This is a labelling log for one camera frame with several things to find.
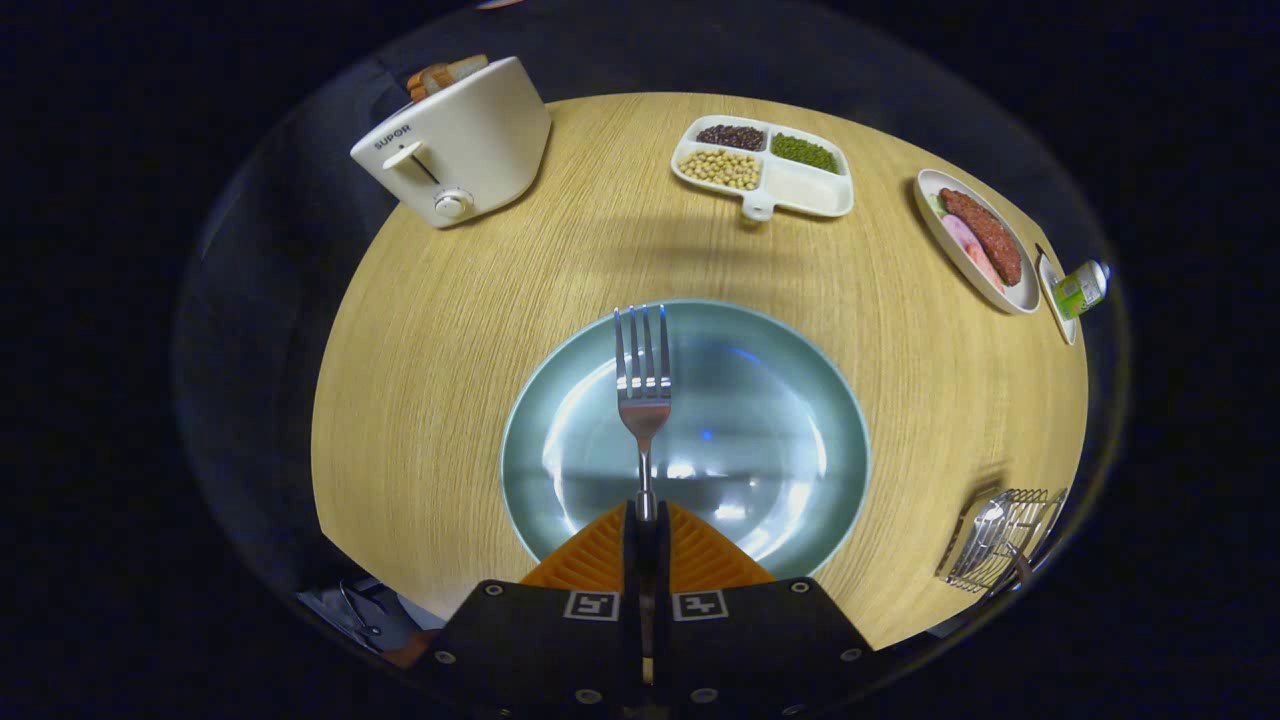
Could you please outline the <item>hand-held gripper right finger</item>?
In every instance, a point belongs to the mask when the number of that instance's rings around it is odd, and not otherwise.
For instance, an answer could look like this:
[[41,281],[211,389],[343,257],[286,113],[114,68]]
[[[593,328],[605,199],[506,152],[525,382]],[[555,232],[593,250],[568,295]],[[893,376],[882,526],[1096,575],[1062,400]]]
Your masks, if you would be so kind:
[[673,719],[795,719],[870,661],[815,579],[771,575],[676,503],[660,505],[655,569],[655,697]]

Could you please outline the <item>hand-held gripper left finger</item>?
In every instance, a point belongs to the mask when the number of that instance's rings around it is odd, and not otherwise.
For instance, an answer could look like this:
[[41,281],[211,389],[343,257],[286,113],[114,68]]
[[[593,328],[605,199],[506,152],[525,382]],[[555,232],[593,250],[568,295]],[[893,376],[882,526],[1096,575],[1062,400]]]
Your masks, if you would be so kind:
[[616,719],[640,693],[634,502],[522,582],[480,582],[431,646],[431,688],[471,719]]

